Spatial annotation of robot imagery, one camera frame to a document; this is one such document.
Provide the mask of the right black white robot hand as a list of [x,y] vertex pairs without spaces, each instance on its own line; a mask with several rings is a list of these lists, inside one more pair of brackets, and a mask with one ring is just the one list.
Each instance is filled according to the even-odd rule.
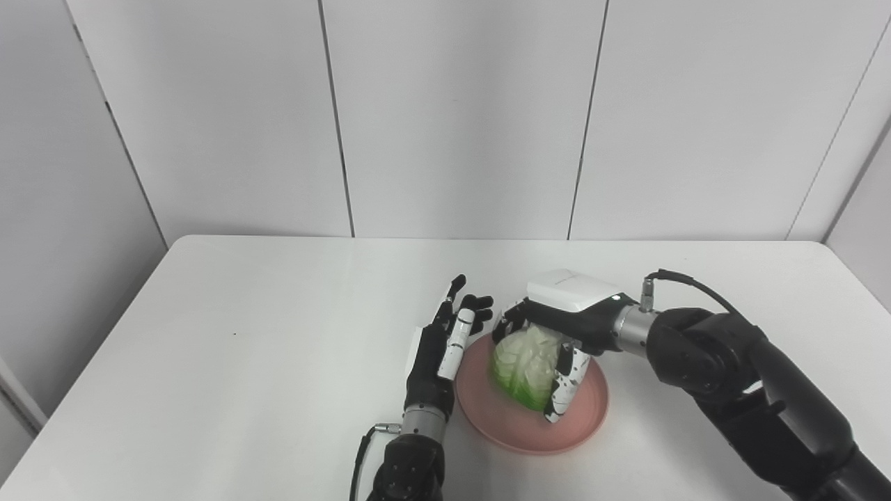
[[541,273],[494,324],[490,373],[509,396],[556,424],[593,358],[620,350],[615,324],[637,304],[592,276],[569,269]]

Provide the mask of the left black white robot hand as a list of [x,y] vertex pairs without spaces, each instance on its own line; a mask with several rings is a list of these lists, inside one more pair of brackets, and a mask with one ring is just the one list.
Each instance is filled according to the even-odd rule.
[[405,383],[404,411],[432,408],[446,419],[452,415],[454,380],[471,336],[481,333],[493,318],[490,296],[471,293],[462,297],[466,276],[458,275],[449,284],[437,306],[433,320],[421,328],[415,358]]

